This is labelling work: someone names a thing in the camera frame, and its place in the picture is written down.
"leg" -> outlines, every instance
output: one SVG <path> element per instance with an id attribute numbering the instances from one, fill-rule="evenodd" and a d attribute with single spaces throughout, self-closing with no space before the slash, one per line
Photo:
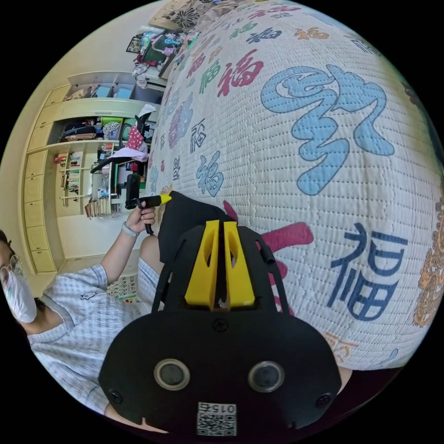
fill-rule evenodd
<path id="1" fill-rule="evenodd" d="M 159 275 L 163 268 L 159 255 L 159 241 L 157 237 L 147 236 L 140 245 L 137 295 L 140 302 L 149 304 L 148 312 L 151 311 L 157 283 L 159 282 Z"/>

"hand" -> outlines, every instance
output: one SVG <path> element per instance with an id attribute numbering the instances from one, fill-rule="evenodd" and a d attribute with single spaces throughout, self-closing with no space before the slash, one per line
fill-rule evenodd
<path id="1" fill-rule="evenodd" d="M 125 223 L 136 233 L 145 231 L 146 224 L 153 225 L 155 222 L 154 208 L 145 208 L 145 205 L 146 202 L 142 202 L 142 207 L 144 207 L 142 210 L 139 207 L 134 208 Z"/>

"knee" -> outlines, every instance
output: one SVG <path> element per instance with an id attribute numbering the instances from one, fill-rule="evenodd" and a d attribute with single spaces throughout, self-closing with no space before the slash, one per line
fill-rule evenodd
<path id="1" fill-rule="evenodd" d="M 140 244 L 140 251 L 139 256 L 152 256 L 154 252 L 157 252 L 157 255 L 159 251 L 159 240 L 156 236 L 146 236 L 145 239 Z"/>

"yellow tip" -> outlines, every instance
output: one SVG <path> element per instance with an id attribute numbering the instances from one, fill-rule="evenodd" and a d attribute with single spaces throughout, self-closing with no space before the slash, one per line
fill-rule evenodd
<path id="1" fill-rule="evenodd" d="M 171 200 L 171 196 L 169 196 L 168 194 L 160 194 L 160 204 L 166 204 L 167 202 L 169 202 Z"/>

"eyeglasses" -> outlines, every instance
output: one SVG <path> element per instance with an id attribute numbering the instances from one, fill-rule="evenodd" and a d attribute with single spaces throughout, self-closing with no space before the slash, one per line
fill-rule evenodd
<path id="1" fill-rule="evenodd" d="M 4 290 L 7 288 L 10 272 L 17 274 L 23 272 L 22 261 L 16 254 L 11 257 L 8 266 L 0 268 L 0 283 Z"/>

